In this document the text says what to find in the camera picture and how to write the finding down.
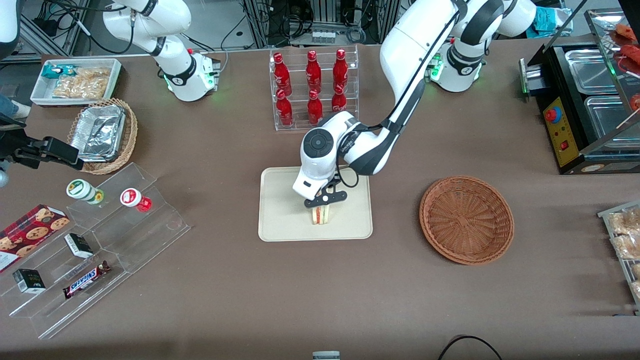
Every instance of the small bottle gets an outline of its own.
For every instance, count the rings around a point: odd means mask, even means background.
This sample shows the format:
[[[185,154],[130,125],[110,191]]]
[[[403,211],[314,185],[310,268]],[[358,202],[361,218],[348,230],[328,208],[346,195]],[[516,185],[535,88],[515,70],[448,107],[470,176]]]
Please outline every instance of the small bottle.
[[[142,193],[134,188],[128,188],[123,191],[120,195],[120,202],[122,205],[129,208],[133,208],[135,206],[141,213],[149,211],[152,205],[151,199],[146,196],[142,196]]]
[[[335,52],[335,64],[333,64],[333,88],[335,89],[336,85],[342,85],[342,89],[347,88],[347,71],[349,70],[349,65],[347,65],[347,61],[345,60],[347,53],[344,49],[338,49]]]
[[[285,96],[285,92],[282,89],[276,91],[276,109],[278,110],[278,117],[284,127],[293,126],[293,111],[291,110],[291,103]]]
[[[88,181],[76,179],[67,185],[67,195],[76,199],[86,201],[89,205],[98,204],[104,199],[104,192],[94,188]]]
[[[344,88],[337,84],[333,88],[333,97],[331,98],[331,110],[333,112],[342,111],[347,108],[347,97],[344,96]]]
[[[307,110],[309,112],[309,124],[311,124],[311,126],[317,126],[323,115],[322,103],[318,99],[318,91],[309,90],[309,102],[307,103]]]
[[[289,76],[289,69],[284,62],[282,62],[282,54],[275,53],[273,55],[273,61],[276,63],[275,69],[273,69],[273,75],[276,78],[276,86],[279,89],[284,90],[285,96],[291,95],[291,77]]]
[[[315,50],[310,50],[307,53],[307,84],[309,90],[315,90],[320,93],[322,87],[322,70],[320,64],[317,61],[317,54]]]

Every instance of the red switch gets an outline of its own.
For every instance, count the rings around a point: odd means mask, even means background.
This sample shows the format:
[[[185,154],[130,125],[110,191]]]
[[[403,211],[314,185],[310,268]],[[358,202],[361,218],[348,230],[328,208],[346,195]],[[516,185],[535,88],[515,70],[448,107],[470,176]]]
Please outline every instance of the red switch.
[[[556,117],[558,116],[557,112],[555,109],[549,109],[547,110],[547,112],[545,113],[545,120],[552,122],[556,119]]]

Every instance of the table surface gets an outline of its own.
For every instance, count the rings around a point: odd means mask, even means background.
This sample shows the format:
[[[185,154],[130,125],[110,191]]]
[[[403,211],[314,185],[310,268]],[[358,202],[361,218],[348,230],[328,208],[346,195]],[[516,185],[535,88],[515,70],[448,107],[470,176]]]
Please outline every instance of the table surface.
[[[180,102],[150,57],[123,57],[116,96],[135,111],[132,156],[193,226],[51,340],[3,316],[2,359],[435,359],[457,334],[505,358],[637,359],[640,318],[596,213],[637,199],[638,175],[559,176],[535,101],[518,98],[517,62],[540,41],[492,43],[471,89],[428,85],[387,166],[371,177],[366,240],[260,241],[260,173],[298,166],[303,133],[273,129],[268,51],[232,53],[220,89]],[[361,46],[361,120],[392,108],[379,47]],[[34,106],[30,136],[66,139],[77,108]],[[425,189],[465,174],[508,201],[515,238],[498,261],[452,263],[425,240]],[[35,204],[64,208],[70,168],[13,166],[0,224]],[[99,184],[106,176],[84,176]],[[449,359],[492,359],[480,343]]]

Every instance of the brown woven basket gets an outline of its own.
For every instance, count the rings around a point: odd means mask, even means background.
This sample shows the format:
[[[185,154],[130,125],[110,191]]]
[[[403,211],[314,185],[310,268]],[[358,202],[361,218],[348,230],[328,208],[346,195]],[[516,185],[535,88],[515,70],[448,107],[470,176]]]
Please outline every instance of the brown woven basket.
[[[89,107],[94,108],[97,106],[107,105],[121,106],[127,112],[127,117],[124,122],[124,129],[122,129],[120,148],[118,150],[119,155],[116,160],[110,163],[84,163],[84,166],[82,167],[83,172],[89,172],[95,175],[104,175],[110,172],[114,172],[127,164],[129,158],[131,157],[131,153],[133,153],[133,148],[136,146],[136,136],[138,135],[138,120],[136,119],[136,114],[133,113],[126,102],[120,99],[101,100],[99,102],[96,102],[95,104],[89,105]],[[69,131],[69,135],[67,136],[67,143],[71,143],[71,139],[74,137],[79,119],[80,114],[76,116],[76,120],[71,125],[71,131]]]
[[[420,202],[424,236],[443,256],[465,265],[490,263],[513,240],[513,215],[491,185],[470,176],[433,183]]]

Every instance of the yellow control panel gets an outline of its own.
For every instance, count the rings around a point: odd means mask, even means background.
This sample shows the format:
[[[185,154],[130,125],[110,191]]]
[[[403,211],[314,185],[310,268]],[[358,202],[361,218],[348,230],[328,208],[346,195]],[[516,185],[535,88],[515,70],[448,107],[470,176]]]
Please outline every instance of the yellow control panel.
[[[556,158],[561,167],[569,164],[579,155],[571,127],[564,114],[562,101],[558,97],[542,112],[547,124],[547,131],[554,146]]]

